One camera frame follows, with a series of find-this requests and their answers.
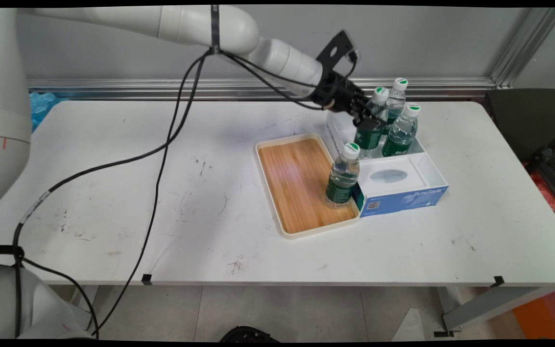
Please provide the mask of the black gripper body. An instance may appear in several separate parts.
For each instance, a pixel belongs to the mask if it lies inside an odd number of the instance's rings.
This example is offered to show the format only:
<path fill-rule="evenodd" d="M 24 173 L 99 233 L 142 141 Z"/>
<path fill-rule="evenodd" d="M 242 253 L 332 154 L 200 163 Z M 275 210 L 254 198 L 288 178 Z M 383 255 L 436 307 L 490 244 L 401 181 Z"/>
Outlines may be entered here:
<path fill-rule="evenodd" d="M 310 95 L 310 100 L 333 112 L 363 114 L 367 97 L 359 86 L 338 72 L 330 72 Z"/>

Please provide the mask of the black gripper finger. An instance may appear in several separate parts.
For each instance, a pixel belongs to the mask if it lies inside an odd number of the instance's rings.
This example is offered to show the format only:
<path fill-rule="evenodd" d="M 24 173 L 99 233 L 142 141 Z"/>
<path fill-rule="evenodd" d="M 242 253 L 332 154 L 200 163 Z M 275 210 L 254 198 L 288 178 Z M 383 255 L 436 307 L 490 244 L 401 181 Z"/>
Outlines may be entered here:
<path fill-rule="evenodd" d="M 357 131 L 372 132 L 380 127 L 380 119 L 373 115 L 368 108 L 353 112 L 353 125 Z"/>
<path fill-rule="evenodd" d="M 381 121 L 387 121 L 387 96 L 372 96 L 366 104 L 370 116 Z"/>

